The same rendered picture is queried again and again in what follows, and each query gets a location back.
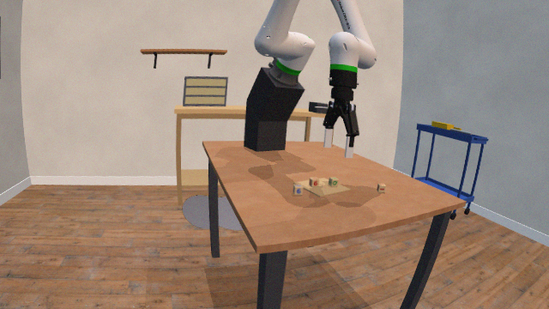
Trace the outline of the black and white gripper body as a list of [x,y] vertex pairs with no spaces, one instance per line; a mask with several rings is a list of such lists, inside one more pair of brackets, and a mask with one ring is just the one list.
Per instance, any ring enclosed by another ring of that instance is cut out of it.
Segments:
[[[331,98],[340,99],[335,100],[334,105],[341,106],[341,109],[344,114],[347,114],[347,104],[350,104],[350,101],[353,101],[353,90],[344,89],[344,88],[331,88]],[[335,111],[336,116],[341,116],[338,109]]]

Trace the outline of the tan square mat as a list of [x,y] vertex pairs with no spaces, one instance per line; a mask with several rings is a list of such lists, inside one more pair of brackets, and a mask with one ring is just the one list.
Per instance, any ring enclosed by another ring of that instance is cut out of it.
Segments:
[[326,196],[329,196],[329,195],[334,195],[334,194],[337,194],[337,193],[341,193],[341,192],[345,192],[345,191],[350,191],[351,189],[343,186],[343,185],[339,185],[338,186],[330,186],[329,185],[329,180],[326,179],[326,178],[321,178],[319,179],[319,186],[318,187],[311,187],[309,185],[309,180],[306,180],[306,181],[299,181],[299,182],[293,182],[295,185],[303,185],[303,189],[319,196],[319,197],[326,197]]

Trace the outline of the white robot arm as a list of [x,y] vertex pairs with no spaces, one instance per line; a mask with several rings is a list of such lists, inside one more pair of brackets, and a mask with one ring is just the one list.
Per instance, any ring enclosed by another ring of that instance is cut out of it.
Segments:
[[[377,53],[365,29],[357,1],[330,1],[343,32],[334,34],[329,40],[329,86],[356,89],[359,85],[358,68],[371,68],[377,61]],[[299,0],[274,0],[254,41],[261,55],[274,58],[268,64],[273,68],[269,76],[287,87],[297,86],[299,74],[316,46],[308,36],[288,32],[298,4]]]

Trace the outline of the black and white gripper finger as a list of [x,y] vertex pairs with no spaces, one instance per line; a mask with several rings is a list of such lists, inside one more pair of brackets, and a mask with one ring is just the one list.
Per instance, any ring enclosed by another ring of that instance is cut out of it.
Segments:
[[357,115],[356,115],[356,105],[348,104],[347,105],[347,114],[343,113],[343,111],[341,109],[341,106],[337,106],[337,108],[338,108],[338,111],[340,112],[341,117],[343,118],[344,125],[345,125],[346,130],[347,130],[347,135],[346,135],[347,142],[346,142],[346,149],[345,149],[345,158],[353,158],[353,149],[354,149],[355,137],[359,136],[359,126],[358,126],[358,120],[357,120]]
[[330,101],[325,119],[323,121],[323,126],[325,126],[324,144],[323,144],[324,148],[331,148],[332,134],[333,134],[332,129],[334,128],[336,120],[338,119],[338,117],[340,117],[340,116],[336,116],[335,114],[336,109],[337,109],[337,105],[334,105],[334,102]]

